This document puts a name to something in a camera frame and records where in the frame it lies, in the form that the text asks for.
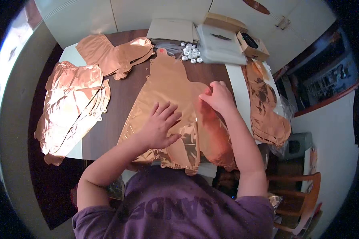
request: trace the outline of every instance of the wooden table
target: wooden table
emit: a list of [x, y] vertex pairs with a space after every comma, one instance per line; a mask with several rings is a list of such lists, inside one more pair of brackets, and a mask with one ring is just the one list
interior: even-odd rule
[[[145, 29], [118, 32], [106, 36], [116, 46], [137, 37], [146, 36], [147, 32], [148, 30]], [[192, 64], [190, 61], [183, 61], [182, 63], [190, 81], [199, 81], [207, 85], [215, 80], [224, 81], [227, 88], [233, 93], [225, 65]], [[96, 160], [117, 145], [118, 138], [134, 101], [147, 80], [146, 76], [150, 74], [149, 66], [149, 61], [133, 66], [126, 79], [117, 81], [112, 76], [105, 77], [105, 79], [110, 79], [110, 101], [107, 106], [107, 112], [102, 114], [102, 121], [97, 122], [82, 139], [84, 160]]]

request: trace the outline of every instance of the person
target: person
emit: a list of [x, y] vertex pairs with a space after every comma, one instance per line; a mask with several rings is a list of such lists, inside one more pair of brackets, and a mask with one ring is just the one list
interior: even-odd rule
[[261, 153], [223, 81], [199, 98], [218, 111], [230, 133], [240, 171], [237, 199], [212, 188], [200, 175], [150, 166], [126, 184], [125, 199], [109, 206], [105, 187], [127, 165], [151, 148], [162, 149], [181, 137], [167, 137], [181, 117], [177, 106], [156, 103], [141, 129], [86, 168], [78, 183], [77, 238], [270, 238], [273, 208]]

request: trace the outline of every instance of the chair back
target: chair back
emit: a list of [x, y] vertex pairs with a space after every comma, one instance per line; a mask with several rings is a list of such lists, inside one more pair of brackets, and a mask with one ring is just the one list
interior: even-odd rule
[[[292, 232], [294, 235], [299, 234], [303, 227], [308, 222], [311, 215], [314, 213], [315, 205], [318, 200], [319, 189], [321, 187], [321, 173], [317, 172], [312, 175], [302, 176], [268, 176], [268, 181], [282, 181], [282, 182], [300, 182], [312, 181], [312, 188], [309, 193], [291, 191], [291, 190], [272, 190], [271, 192], [278, 196], [285, 196], [284, 201], [280, 204], [276, 213], [287, 216], [300, 216], [301, 219], [295, 228], [289, 228], [278, 223], [274, 223], [275, 227], [284, 231]], [[292, 208], [298, 199], [302, 199], [302, 206], [300, 209]]]

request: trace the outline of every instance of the cabinet door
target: cabinet door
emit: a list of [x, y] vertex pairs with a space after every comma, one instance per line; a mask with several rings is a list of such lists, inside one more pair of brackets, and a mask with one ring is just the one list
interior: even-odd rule
[[110, 0], [35, 0], [58, 44], [65, 47], [89, 34], [117, 32]]
[[282, 16], [287, 16], [300, 0], [257, 0], [266, 7], [270, 15], [261, 13], [242, 0], [214, 0], [209, 12], [237, 19], [247, 25], [249, 34], [262, 40], [276, 29]]
[[278, 28], [263, 42], [270, 54], [266, 62], [270, 66], [272, 74], [288, 64], [308, 47], [308, 44], [290, 27], [283, 31]]
[[111, 0], [118, 31], [147, 29], [156, 18], [203, 22], [212, 0]]
[[301, 0], [287, 18], [291, 21], [290, 27], [307, 45], [318, 39], [336, 19], [322, 0]]

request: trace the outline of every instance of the floor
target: floor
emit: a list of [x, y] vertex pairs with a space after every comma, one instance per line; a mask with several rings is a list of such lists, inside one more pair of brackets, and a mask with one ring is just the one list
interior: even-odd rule
[[56, 45], [45, 64], [33, 98], [28, 129], [29, 168], [33, 188], [40, 210], [51, 230], [77, 212], [71, 202], [70, 189], [75, 187], [85, 169], [83, 160], [70, 158], [66, 158], [60, 166], [47, 165], [40, 143], [33, 137], [38, 119], [43, 113], [45, 84], [62, 51], [62, 48]]

